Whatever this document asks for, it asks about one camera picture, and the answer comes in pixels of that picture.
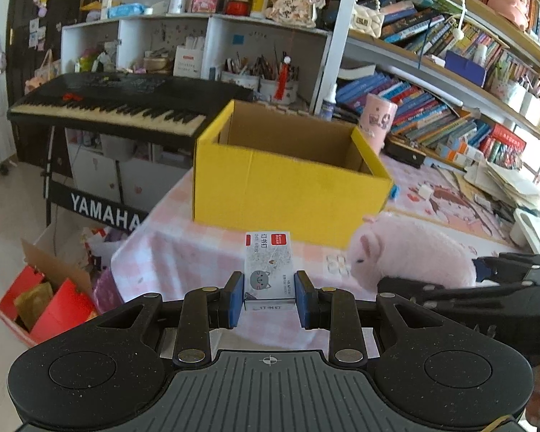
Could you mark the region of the white staples box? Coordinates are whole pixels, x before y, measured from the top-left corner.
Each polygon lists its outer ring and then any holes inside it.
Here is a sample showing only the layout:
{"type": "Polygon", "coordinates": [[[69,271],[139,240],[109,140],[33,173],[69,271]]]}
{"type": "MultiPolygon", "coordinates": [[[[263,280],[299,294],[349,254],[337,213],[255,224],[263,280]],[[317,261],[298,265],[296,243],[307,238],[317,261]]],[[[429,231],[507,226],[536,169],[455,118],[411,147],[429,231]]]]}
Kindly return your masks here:
{"type": "Polygon", "coordinates": [[[292,300],[294,269],[289,232],[248,232],[244,274],[245,300],[292,300]]]}

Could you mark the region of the pink plush pig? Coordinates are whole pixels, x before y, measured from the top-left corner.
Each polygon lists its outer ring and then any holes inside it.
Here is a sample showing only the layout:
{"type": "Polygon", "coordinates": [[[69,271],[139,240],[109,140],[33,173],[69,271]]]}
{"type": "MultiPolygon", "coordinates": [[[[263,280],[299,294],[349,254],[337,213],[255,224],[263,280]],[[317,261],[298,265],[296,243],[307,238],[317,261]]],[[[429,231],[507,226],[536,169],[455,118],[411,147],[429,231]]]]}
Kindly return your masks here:
{"type": "Polygon", "coordinates": [[[476,283],[473,258],[460,243],[424,221],[394,213],[365,216],[350,239],[347,260],[352,277],[371,293],[385,277],[447,289],[476,283]]]}

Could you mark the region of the white usb charger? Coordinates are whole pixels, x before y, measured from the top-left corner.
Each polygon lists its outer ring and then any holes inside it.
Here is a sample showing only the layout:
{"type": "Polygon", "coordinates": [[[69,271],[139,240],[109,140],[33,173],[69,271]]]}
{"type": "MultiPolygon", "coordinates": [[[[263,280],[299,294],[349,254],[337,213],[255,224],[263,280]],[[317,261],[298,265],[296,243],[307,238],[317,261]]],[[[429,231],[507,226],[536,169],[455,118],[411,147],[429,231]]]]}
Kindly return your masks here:
{"type": "Polygon", "coordinates": [[[429,200],[433,195],[433,188],[428,184],[421,184],[418,187],[418,195],[423,200],[429,200]]]}

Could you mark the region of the blue eraser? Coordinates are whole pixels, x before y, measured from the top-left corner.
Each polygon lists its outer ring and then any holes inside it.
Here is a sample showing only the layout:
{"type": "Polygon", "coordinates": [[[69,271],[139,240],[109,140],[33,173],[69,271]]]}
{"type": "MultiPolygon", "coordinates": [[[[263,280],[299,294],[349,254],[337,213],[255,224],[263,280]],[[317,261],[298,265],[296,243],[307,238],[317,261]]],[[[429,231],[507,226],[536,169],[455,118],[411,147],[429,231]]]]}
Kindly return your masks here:
{"type": "Polygon", "coordinates": [[[395,200],[399,196],[399,194],[400,194],[400,187],[397,184],[394,184],[389,193],[389,198],[391,200],[395,200]]]}

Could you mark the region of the white laptop stand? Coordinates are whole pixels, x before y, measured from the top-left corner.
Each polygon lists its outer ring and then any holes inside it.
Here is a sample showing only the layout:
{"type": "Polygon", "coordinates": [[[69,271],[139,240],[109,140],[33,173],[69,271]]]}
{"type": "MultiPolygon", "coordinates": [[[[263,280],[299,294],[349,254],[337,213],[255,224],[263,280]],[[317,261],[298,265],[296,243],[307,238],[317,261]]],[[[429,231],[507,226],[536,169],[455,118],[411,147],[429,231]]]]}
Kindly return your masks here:
{"type": "Polygon", "coordinates": [[[519,208],[514,210],[513,217],[514,224],[509,233],[512,242],[540,254],[540,217],[519,208]]]}

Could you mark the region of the stack of papers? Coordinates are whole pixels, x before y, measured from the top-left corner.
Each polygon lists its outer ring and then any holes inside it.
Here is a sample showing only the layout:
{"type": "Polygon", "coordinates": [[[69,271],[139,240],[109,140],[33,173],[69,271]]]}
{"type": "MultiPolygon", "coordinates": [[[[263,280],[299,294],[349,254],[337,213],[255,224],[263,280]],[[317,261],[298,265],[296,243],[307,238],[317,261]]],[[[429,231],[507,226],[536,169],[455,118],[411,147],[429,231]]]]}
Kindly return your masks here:
{"type": "Polygon", "coordinates": [[[466,168],[464,179],[495,200],[513,207],[540,210],[540,190],[516,170],[504,169],[489,162],[475,162],[466,168]]]}

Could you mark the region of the yellow cardboard box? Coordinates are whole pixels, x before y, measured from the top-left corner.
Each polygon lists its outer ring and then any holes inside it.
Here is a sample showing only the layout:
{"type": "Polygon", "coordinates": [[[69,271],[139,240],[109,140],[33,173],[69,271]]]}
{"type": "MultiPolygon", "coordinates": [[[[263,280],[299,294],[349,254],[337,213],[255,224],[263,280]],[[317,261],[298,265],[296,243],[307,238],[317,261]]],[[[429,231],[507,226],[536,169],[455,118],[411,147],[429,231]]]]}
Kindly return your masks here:
{"type": "Polygon", "coordinates": [[[197,139],[193,219],[343,249],[392,187],[357,127],[232,100],[197,139]]]}

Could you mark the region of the red gift bag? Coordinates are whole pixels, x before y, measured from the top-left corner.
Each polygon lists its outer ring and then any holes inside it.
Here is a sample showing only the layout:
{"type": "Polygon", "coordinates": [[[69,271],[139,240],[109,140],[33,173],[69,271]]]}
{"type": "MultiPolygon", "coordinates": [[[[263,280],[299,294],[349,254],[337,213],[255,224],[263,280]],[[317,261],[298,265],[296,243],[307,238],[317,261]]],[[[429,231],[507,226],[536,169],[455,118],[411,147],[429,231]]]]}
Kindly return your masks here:
{"type": "Polygon", "coordinates": [[[89,274],[22,242],[25,266],[0,299],[0,319],[32,347],[95,318],[89,274]]]}

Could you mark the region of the row of leaning books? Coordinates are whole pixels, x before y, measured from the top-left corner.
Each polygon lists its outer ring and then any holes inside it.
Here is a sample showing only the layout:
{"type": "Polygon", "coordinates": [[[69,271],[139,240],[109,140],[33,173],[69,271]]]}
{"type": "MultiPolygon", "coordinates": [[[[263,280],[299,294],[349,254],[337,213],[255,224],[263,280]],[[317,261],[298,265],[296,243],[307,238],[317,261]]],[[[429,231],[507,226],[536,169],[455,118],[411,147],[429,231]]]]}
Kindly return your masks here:
{"type": "Polygon", "coordinates": [[[523,166],[524,139],[476,107],[456,105],[444,96],[385,71],[337,78],[336,116],[358,122],[366,95],[398,106],[388,136],[456,168],[489,162],[509,170],[523,166]]]}

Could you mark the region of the pink cylindrical humidifier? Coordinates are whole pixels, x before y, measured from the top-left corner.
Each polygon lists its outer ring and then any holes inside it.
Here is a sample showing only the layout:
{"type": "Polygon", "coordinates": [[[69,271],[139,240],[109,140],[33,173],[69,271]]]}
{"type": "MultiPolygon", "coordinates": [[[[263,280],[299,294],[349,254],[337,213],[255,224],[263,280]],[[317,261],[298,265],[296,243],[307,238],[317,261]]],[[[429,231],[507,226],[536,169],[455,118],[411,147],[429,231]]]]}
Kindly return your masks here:
{"type": "Polygon", "coordinates": [[[359,128],[375,154],[383,149],[384,140],[393,124],[398,106],[382,96],[366,95],[366,103],[359,120],[359,128]]]}

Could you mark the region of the white blue spray bottle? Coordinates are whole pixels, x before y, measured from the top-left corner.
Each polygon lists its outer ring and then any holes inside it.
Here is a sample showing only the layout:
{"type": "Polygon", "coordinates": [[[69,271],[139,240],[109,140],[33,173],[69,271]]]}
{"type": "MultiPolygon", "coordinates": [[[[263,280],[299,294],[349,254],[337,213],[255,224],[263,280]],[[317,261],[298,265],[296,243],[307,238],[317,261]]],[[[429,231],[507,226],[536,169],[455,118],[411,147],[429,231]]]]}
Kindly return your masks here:
{"type": "Polygon", "coordinates": [[[333,112],[336,108],[336,90],[337,84],[334,83],[326,94],[321,106],[320,116],[328,121],[333,119],[333,112]]]}

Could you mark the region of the black yamaha keyboard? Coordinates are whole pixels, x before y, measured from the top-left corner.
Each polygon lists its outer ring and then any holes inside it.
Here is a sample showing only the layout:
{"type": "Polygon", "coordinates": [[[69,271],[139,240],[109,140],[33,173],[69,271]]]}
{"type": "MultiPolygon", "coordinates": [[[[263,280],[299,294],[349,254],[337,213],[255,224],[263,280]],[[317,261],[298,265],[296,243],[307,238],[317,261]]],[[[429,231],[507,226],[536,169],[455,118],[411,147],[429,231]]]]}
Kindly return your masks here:
{"type": "Polygon", "coordinates": [[[191,151],[232,100],[251,102],[238,85],[164,74],[60,75],[8,110],[16,124],[41,124],[191,151]]]}

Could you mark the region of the white shelf unit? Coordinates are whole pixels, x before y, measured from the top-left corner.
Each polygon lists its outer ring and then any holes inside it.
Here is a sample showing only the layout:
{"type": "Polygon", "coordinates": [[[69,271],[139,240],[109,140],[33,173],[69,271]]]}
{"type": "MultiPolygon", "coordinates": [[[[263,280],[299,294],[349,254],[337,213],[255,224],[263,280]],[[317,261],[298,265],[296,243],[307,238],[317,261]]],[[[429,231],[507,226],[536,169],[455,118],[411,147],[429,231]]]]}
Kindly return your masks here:
{"type": "Polygon", "coordinates": [[[61,71],[107,67],[223,80],[266,103],[313,109],[332,36],[270,19],[182,14],[135,16],[65,26],[61,71]]]}

